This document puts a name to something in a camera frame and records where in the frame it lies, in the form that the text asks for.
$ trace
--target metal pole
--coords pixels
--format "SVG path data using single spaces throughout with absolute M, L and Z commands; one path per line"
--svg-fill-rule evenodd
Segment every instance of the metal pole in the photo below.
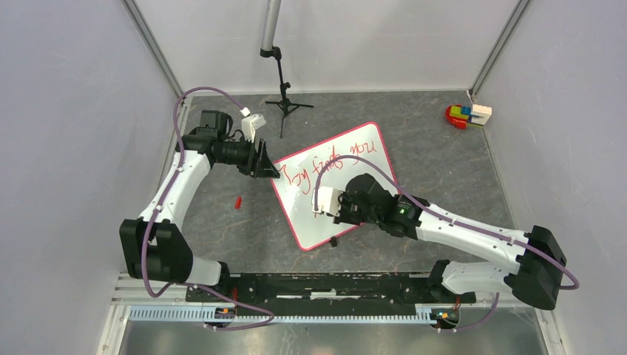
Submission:
M 530 2 L 531 0 L 518 0 L 518 3 L 516 4 L 516 6 L 514 7 L 514 10 L 512 11 L 512 14 L 509 16 L 509 19 L 507 20 L 507 23 L 505 23 L 505 27 L 503 27 L 501 34 L 496 40 L 496 43 L 494 43 L 494 47 L 492 47 L 492 51 L 488 55 L 486 62 L 482 66 L 481 70 L 479 71 L 479 75 L 477 75 L 477 78 L 475 79 L 475 83 L 472 84 L 472 87 L 469 90 L 471 99 L 475 100 L 477 92 L 479 92 L 481 87 L 484 85 L 484 82 L 486 81 L 488 74 L 490 73 L 490 71 L 492 71 L 494 64 L 496 63 L 498 57 L 503 52 L 503 48 L 507 44 L 509 37 L 514 32 L 516 26 L 518 25 L 518 22 L 521 20 L 523 14 L 527 10 L 527 7 Z
M 121 2 L 126 8 L 126 11 L 129 13 L 129 16 L 131 16 L 131 19 L 135 23 L 135 26 L 137 27 L 141 38 L 148 47 L 148 51 L 150 51 L 153 59 L 155 60 L 155 62 L 157 62 L 157 65 L 163 73 L 163 76 L 166 77 L 166 81 L 168 82 L 170 89 L 175 96 L 180 96 L 183 93 L 183 90 L 181 89 L 176 79 L 176 76 L 174 76 L 174 72 L 172 72 L 172 68 L 168 64 L 166 57 L 163 55 L 163 52 L 161 52 L 161 48 L 159 48 L 157 40 L 152 35 L 152 31 L 150 30 L 150 27 L 148 27 L 146 19 L 141 14 L 139 6 L 135 2 L 135 0 L 121 0 Z
M 268 9 L 265 11 L 265 25 L 263 26 L 263 37 L 261 38 L 261 52 L 271 52 L 274 47 L 274 31 L 277 30 L 279 20 L 279 9 L 281 0 L 268 0 Z

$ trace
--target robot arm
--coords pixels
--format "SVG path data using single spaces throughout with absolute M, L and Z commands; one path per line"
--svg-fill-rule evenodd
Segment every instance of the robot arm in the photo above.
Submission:
M 180 168 L 176 163 L 170 166 L 165 182 L 138 219 L 122 222 L 120 239 L 126 268 L 132 277 L 142 277 L 141 244 L 155 208 L 160 209 L 160 213 L 150 231 L 151 243 L 146 258 L 150 280 L 216 285 L 220 275 L 227 272 L 217 261 L 195 257 L 181 234 L 183 218 L 200 181 L 216 163 L 235 165 L 242 174 L 253 178 L 280 176 L 268 157 L 265 142 L 255 140 L 256 129 L 265 123 L 263 116 L 250 115 L 242 121 L 243 136 L 239 141 L 228 136 L 227 124 L 232 126 L 232 122 L 232 118 L 223 112 L 203 111 L 199 127 L 183 136 L 184 164 Z M 177 146 L 174 161 L 179 161 L 179 158 Z M 159 197 L 177 170 L 176 181 L 164 202 L 158 206 Z
M 490 226 L 448 212 L 415 197 L 428 209 L 453 219 L 448 223 L 409 201 L 392 196 L 369 174 L 353 178 L 345 191 L 321 187 L 319 211 L 334 223 L 374 223 L 394 237 L 409 237 L 452 246 L 482 259 L 481 263 L 439 260 L 430 275 L 432 286 L 464 294 L 476 291 L 512 292 L 520 301 L 541 309 L 555 308 L 562 272 L 525 248 L 457 226 L 464 222 L 493 231 L 544 251 L 563 266 L 566 258 L 552 233 L 534 226 L 531 233 Z

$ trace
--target tripod base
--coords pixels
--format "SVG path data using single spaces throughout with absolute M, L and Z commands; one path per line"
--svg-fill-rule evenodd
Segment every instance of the tripod base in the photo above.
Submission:
M 279 138 L 283 138 L 283 124 L 285 118 L 287 118 L 292 112 L 296 111 L 299 107 L 307 107 L 313 109 L 313 105 L 305 104 L 293 104 L 288 98 L 283 98 L 281 101 L 266 101 L 268 105 L 277 105 L 283 111 L 283 117 L 281 118 L 281 133 Z

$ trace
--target white wall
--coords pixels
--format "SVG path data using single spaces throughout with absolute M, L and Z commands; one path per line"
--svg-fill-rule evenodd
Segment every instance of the white wall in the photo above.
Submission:
M 174 98 L 119 1 L 0 9 L 0 353 L 93 354 Z
M 183 88 L 278 92 L 266 0 L 137 0 Z M 283 0 L 274 45 L 297 91 L 467 89 L 516 0 Z
M 625 351 L 625 18 L 624 1 L 532 2 L 479 92 L 518 225 L 550 228 L 580 278 L 556 310 L 569 354 Z

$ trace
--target red handwriting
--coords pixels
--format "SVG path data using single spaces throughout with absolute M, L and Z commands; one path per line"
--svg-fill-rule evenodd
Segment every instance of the red handwriting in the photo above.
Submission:
M 353 145 L 350 148 L 350 152 L 354 155 L 359 156 L 360 154 L 369 154 L 371 152 L 376 152 L 376 147 L 374 144 L 374 141 L 370 141 L 370 143 L 361 143 L 358 144 L 357 142 L 355 142 L 355 145 Z M 315 155 L 313 157 L 313 159 L 311 160 L 311 165 L 312 165 L 312 170 L 311 174 L 317 174 L 319 175 L 320 172 L 322 171 L 322 168 L 327 165 L 331 160 L 339 157 L 340 154 L 337 154 L 335 152 L 335 145 L 333 145 L 333 147 L 331 148 L 331 155 L 329 155 L 329 158 L 327 160 L 323 160 L 321 158 L 318 158 L 317 155 Z M 338 160 L 336 162 L 333 162 L 332 164 L 330 164 L 326 171 L 329 171 L 333 168 L 338 169 L 338 170 L 342 170 L 342 168 L 344 167 L 344 163 L 341 160 Z M 303 169 L 298 170 L 296 172 L 289 172 L 288 173 L 288 166 L 287 165 L 282 165 L 281 169 L 279 169 L 280 172 L 283 173 L 283 175 L 288 179 L 288 183 L 290 186 L 296 186 L 299 187 L 301 189 L 301 192 L 304 195 L 309 194 L 309 192 L 311 192 L 311 190 L 313 189 L 313 186 L 311 185 L 311 179 L 309 177 L 309 172 L 307 171 L 307 169 Z
M 329 159 L 326 160 L 324 163 L 322 162 L 320 158 L 318 158 L 317 155 L 313 157 L 313 160 L 311 161 L 311 165 L 314 167 L 313 171 L 317 174 L 320 174 L 320 172 L 322 171 L 322 168 L 325 167 L 325 165 L 329 164 L 330 161 L 332 161 L 333 159 L 337 157 L 339 157 L 339 154 L 335 153 L 335 145 L 333 145 L 333 148 L 331 149 L 331 155 L 329 155 Z M 331 168 L 337 168 L 338 170 L 342 170 L 343 167 L 344 167 L 344 162 L 342 162 L 341 160 L 338 160 L 332 163 L 331 165 L 329 165 L 325 171 L 328 172 L 329 170 L 331 170 Z
M 307 190 L 301 189 L 303 194 L 308 194 L 311 191 L 311 179 L 309 178 L 309 173 L 307 169 L 303 169 L 302 172 L 297 172 L 293 177 L 288 175 L 287 166 L 281 166 L 279 169 L 280 172 L 283 172 L 285 177 L 288 179 L 290 186 L 296 185 L 297 187 L 305 186 L 304 183 L 307 182 Z
M 370 141 L 370 144 L 368 144 L 367 142 L 362 144 L 358 144 L 357 142 L 355 142 L 355 145 L 350 148 L 350 152 L 354 155 L 359 156 L 363 152 L 376 152 L 376 147 L 374 145 L 374 141 Z

